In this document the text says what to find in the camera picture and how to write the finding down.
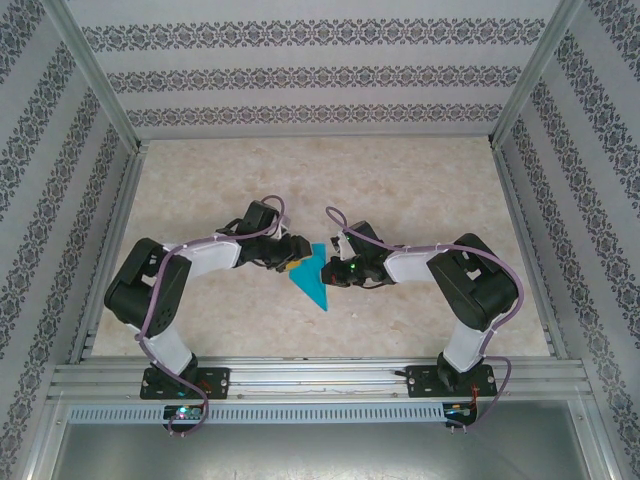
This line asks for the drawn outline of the blue paper sheet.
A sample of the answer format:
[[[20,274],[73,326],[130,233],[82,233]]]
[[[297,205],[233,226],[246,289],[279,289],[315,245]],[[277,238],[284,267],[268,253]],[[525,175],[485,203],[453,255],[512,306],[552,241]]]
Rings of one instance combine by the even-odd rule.
[[[326,285],[321,271],[326,264],[326,245],[313,243],[312,255],[289,272],[289,279],[323,311],[328,310]]]

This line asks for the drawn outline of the grey sheet metal panel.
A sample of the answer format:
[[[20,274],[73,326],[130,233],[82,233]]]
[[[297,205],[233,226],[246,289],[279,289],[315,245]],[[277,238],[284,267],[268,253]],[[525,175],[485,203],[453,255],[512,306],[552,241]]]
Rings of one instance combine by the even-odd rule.
[[[467,431],[438,423],[160,425],[44,416],[24,480],[623,480],[584,400],[503,402]]]

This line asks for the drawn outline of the long aluminium mounting rail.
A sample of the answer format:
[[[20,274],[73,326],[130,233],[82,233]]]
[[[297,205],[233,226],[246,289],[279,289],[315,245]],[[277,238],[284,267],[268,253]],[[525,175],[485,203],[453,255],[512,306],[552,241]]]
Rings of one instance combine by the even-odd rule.
[[[268,358],[203,357],[200,366],[226,368],[230,403],[399,402],[420,379],[417,369],[435,375],[429,358]],[[594,394],[580,360],[516,357],[488,361],[491,384],[504,401],[575,400]],[[46,390],[49,402],[124,404],[139,402],[142,357],[91,357],[58,365]]]

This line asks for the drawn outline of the thin aluminium cross rail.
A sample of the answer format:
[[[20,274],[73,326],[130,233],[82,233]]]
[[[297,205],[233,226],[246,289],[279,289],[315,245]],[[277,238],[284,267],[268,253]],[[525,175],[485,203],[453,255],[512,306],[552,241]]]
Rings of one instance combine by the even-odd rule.
[[[209,135],[192,133],[186,136],[176,136],[168,134],[144,134],[139,136],[140,143],[150,143],[152,141],[191,141],[191,140],[231,140],[231,139],[284,139],[284,138],[446,138],[446,139],[466,139],[483,138],[491,139],[489,133],[427,133],[427,132],[276,132],[258,134],[249,133],[226,133],[221,135]]]

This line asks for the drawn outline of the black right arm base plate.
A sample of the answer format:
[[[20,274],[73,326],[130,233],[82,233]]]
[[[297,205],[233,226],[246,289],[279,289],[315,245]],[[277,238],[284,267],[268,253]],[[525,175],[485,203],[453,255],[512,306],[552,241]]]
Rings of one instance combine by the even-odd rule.
[[[463,398],[476,393],[480,397],[494,397],[498,388],[493,369],[481,364],[469,372],[439,373],[435,365],[412,365],[406,368],[407,390],[410,398]]]

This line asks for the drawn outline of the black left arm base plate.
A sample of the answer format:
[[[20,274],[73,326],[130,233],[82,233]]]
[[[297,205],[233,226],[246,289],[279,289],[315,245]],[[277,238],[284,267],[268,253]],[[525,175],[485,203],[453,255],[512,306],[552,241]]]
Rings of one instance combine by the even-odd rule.
[[[228,395],[229,377],[228,368],[196,367],[186,373],[185,380],[208,399],[223,400]],[[144,371],[139,396],[142,400],[183,400],[199,398],[200,394],[151,366]]]

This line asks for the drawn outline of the aluminium table side rail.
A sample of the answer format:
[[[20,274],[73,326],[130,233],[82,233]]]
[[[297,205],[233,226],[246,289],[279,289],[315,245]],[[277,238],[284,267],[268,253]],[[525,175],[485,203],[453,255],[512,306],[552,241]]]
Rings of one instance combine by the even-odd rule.
[[[118,252],[122,244],[126,225],[130,216],[142,167],[150,142],[141,141],[132,154],[119,183],[117,197],[110,210],[109,222],[104,232],[101,250],[90,290],[81,309],[78,328],[74,334],[67,362],[77,364],[83,359],[83,352],[90,332],[98,325],[104,308],[104,294],[111,281]]]
[[[552,298],[547,291],[542,271],[537,262],[536,250],[529,236],[527,218],[521,208],[520,197],[511,180],[509,169],[502,152],[495,149],[492,149],[491,152],[497,175],[504,191],[507,208],[514,225],[515,235],[548,350],[555,359],[567,360],[570,358],[570,354],[565,348],[562,334],[557,323]]]

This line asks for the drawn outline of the aluminium frame post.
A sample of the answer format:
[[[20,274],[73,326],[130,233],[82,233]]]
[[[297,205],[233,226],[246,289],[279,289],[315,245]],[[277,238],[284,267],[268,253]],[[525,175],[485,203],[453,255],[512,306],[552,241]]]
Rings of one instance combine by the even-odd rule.
[[[584,0],[559,0],[544,33],[510,94],[497,123],[489,135],[492,150],[498,149],[508,136],[531,91],[544,73],[560,40],[571,25]]]
[[[95,93],[110,123],[115,127],[129,152],[148,150],[149,142],[136,134],[125,109],[100,66],[86,37],[76,22],[66,0],[39,0],[62,40],[67,45],[86,82]]]

